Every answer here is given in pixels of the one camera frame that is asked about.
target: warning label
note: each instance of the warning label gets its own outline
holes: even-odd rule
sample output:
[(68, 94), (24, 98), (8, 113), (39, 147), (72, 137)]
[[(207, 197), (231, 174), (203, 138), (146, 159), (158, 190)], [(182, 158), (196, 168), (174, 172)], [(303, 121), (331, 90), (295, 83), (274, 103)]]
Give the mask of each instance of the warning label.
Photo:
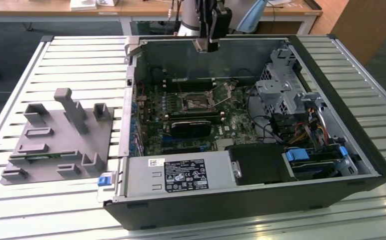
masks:
[(206, 161), (203, 159), (164, 163), (164, 190), (168, 193), (208, 189)]

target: box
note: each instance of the box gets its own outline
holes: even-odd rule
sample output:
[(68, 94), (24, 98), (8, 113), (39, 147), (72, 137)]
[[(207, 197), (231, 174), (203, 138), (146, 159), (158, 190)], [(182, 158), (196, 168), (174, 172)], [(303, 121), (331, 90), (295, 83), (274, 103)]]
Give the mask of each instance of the box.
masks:
[(119, 0), (96, 0), (99, 6), (115, 6)]

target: blue tab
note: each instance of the blue tab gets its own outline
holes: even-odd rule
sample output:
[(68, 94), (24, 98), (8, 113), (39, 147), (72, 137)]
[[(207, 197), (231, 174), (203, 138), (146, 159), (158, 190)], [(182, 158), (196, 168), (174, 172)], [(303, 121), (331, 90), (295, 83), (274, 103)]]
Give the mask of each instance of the blue tab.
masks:
[(339, 148), (339, 152), (342, 154), (342, 156), (346, 158), (348, 156), (348, 152), (344, 146), (340, 146)]
[(310, 159), (307, 151), (304, 148), (290, 149), (287, 152), (292, 155), (294, 160)]
[(112, 177), (111, 176), (100, 176), (98, 178), (98, 186), (103, 187), (103, 186), (110, 186), (112, 185)]
[(287, 152), (284, 155), (286, 155), (286, 158), (287, 158), (288, 162), (294, 161), (292, 153)]

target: open computer tower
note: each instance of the open computer tower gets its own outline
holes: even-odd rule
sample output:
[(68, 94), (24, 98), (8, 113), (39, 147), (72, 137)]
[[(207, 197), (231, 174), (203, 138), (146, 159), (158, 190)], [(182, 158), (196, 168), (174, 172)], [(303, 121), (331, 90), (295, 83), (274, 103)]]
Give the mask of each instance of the open computer tower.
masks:
[[(326, 208), (386, 160), (294, 35), (130, 37), (115, 195), (127, 230)], [(311, 90), (304, 78), (316, 86)]]

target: metal bracket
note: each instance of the metal bracket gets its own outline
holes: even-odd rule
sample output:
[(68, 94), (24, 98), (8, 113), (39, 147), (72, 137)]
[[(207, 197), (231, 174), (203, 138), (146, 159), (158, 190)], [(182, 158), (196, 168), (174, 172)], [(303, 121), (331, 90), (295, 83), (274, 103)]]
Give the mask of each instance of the metal bracket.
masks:
[(140, 44), (140, 37), (139, 36), (128, 36), (124, 40), (124, 52), (126, 56), (134, 56), (142, 49), (139, 48)]
[(123, 115), (119, 138), (119, 158), (130, 155), (130, 132), (131, 132), (131, 109), (132, 109), (132, 87), (124, 88)]

